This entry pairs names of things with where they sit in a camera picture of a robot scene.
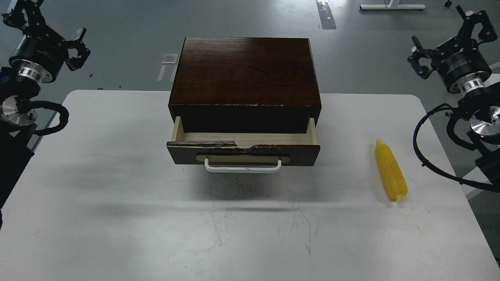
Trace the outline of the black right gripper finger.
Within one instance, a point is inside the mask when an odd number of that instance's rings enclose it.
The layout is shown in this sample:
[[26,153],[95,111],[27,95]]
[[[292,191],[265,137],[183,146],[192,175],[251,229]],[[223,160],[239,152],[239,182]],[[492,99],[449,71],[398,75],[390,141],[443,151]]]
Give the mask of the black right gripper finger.
[[[473,41],[476,46],[479,46],[482,43],[491,43],[498,39],[498,34],[495,32],[486,11],[482,10],[476,14],[473,11],[464,12],[460,5],[457,5],[455,9],[463,19],[463,24],[455,36],[455,45],[465,46]],[[481,26],[477,34],[478,41],[473,38],[473,30],[476,25]]]
[[[411,40],[414,43],[414,48],[412,49],[412,54],[407,58],[407,61],[415,73],[425,80],[433,71],[439,69],[440,50],[424,48],[416,36],[412,36]],[[430,66],[420,64],[421,59],[430,59]]]

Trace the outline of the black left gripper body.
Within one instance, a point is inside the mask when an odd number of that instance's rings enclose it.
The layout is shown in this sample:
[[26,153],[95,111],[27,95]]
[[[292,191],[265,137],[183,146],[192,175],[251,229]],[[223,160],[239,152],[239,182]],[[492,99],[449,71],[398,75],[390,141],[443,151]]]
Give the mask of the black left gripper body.
[[43,16],[28,20],[20,44],[9,58],[13,68],[20,68],[22,62],[32,62],[47,71],[46,77],[56,77],[68,59],[66,40],[47,25]]

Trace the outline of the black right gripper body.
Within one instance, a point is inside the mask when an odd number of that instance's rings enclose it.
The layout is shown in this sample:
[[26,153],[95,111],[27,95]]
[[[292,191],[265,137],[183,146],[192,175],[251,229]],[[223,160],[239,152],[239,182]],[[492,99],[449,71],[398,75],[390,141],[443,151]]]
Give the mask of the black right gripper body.
[[467,81],[480,78],[483,82],[491,76],[491,68],[480,53],[476,39],[462,45],[450,39],[438,46],[436,52],[434,68],[450,94],[461,92],[462,82],[459,80],[467,76]]

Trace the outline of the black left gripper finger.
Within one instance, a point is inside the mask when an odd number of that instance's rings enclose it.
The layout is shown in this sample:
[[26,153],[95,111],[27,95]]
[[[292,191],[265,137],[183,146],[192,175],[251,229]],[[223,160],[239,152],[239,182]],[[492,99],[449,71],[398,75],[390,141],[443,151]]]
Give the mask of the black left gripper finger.
[[62,43],[62,47],[66,50],[74,49],[77,52],[76,57],[70,57],[65,60],[65,63],[70,71],[81,69],[91,54],[90,49],[87,48],[84,43],[84,36],[86,35],[86,31],[86,28],[82,27],[77,30],[76,38],[74,40],[63,41]]
[[13,0],[7,12],[2,14],[2,22],[14,28],[44,25],[40,10],[42,4],[43,0]]

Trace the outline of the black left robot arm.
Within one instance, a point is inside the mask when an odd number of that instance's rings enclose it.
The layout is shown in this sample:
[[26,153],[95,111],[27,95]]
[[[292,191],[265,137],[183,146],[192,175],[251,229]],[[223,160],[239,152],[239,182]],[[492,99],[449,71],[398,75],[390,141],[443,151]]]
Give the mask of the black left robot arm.
[[34,152],[28,147],[32,136],[45,136],[64,129],[69,112],[61,104],[34,101],[41,84],[54,82],[64,64],[80,69],[90,55],[81,28],[74,40],[66,40],[41,14],[41,0],[15,0],[2,14],[9,27],[21,30],[23,38],[1,67],[0,183],[3,206]]

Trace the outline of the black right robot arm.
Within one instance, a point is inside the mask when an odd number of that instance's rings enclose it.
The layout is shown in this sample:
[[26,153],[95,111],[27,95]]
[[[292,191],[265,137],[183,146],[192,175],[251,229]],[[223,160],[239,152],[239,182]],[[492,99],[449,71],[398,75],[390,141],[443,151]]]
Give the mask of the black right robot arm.
[[[436,174],[479,190],[499,192],[499,149],[490,151],[486,144],[499,144],[499,87],[485,85],[492,71],[482,56],[479,46],[498,39],[486,11],[465,12],[460,6],[457,12],[463,24],[455,37],[435,49],[425,49],[417,37],[412,37],[414,50],[408,63],[416,74],[427,79],[436,71],[450,94],[462,94],[457,107],[446,103],[438,105],[418,122],[412,144],[423,167]],[[432,164],[420,151],[417,136],[421,126],[435,113],[450,113],[446,133],[458,146],[469,151],[479,151],[481,157],[476,166],[486,177],[487,183],[466,180],[448,174]]]

